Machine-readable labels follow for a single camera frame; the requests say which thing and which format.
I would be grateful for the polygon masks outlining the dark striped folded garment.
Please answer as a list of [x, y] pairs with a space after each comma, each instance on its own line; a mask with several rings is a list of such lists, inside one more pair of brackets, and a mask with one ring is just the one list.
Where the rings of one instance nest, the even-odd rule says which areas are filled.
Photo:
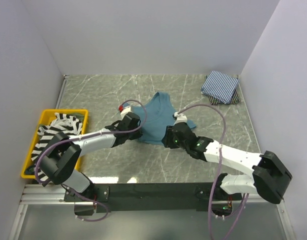
[[214, 106], [216, 106], [216, 105], [235, 105], [235, 104], [240, 103], [240, 101], [241, 101], [239, 93], [236, 89], [233, 91], [233, 95], [231, 96], [229, 103], [221, 102], [220, 100], [218, 100], [218, 99], [216, 99], [212, 96], [208, 96], [208, 99], [209, 99], [210, 104], [214, 105]]

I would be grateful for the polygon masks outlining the teal ribbed tank top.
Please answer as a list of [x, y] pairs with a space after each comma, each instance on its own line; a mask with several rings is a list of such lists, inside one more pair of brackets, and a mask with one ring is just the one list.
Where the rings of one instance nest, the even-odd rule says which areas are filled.
[[137, 140], [140, 143], [162, 146], [167, 126], [175, 123], [173, 115], [176, 110], [171, 103], [170, 95], [166, 92], [156, 92], [144, 107], [145, 110], [140, 106], [131, 108], [141, 121], [145, 121], [141, 128], [142, 136]]

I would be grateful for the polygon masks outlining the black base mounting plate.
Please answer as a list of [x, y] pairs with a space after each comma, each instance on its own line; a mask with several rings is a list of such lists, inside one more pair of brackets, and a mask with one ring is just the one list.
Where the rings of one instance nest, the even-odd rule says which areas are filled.
[[90, 199], [114, 211], [196, 210], [206, 212], [211, 182], [96, 183]]

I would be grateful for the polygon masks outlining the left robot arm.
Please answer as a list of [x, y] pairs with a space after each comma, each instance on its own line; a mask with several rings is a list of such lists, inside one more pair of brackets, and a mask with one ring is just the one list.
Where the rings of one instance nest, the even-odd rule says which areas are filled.
[[42, 150], [35, 164], [35, 177], [41, 177], [38, 171], [47, 177], [42, 185], [49, 182], [62, 185], [73, 192], [80, 200], [96, 199], [95, 184], [83, 173], [75, 169], [80, 157], [101, 149], [114, 148], [127, 140], [135, 140], [142, 136], [141, 119], [133, 112], [126, 113], [121, 120], [108, 125], [97, 132], [69, 137], [57, 133]]

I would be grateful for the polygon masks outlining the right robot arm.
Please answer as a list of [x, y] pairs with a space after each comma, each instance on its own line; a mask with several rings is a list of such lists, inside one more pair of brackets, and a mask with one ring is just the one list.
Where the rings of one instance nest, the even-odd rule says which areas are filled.
[[211, 138], [196, 136], [185, 122], [167, 126], [161, 142], [166, 148], [185, 150], [194, 159], [241, 172], [221, 173], [217, 177], [213, 195], [220, 200], [238, 193], [257, 194], [269, 203], [279, 204], [293, 178], [275, 153], [252, 153], [222, 145]]

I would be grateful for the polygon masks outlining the black white striped garment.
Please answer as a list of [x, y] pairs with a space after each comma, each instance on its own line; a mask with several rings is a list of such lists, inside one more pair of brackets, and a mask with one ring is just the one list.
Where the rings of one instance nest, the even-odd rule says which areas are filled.
[[43, 149], [57, 133], [64, 133], [68, 136], [79, 135], [82, 133], [83, 122], [73, 121], [65, 113], [55, 112], [55, 119], [49, 125], [40, 124], [37, 129], [38, 142], [34, 145], [31, 152], [31, 161], [33, 165], [28, 167], [29, 173], [35, 173], [35, 166]]

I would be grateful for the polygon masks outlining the blue white striped folded garment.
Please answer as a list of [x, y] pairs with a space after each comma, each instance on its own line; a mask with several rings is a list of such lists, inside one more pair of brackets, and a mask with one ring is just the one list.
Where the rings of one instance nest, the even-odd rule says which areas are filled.
[[238, 85], [237, 77], [213, 70], [205, 76], [200, 92], [207, 97], [212, 96], [223, 103], [229, 103]]

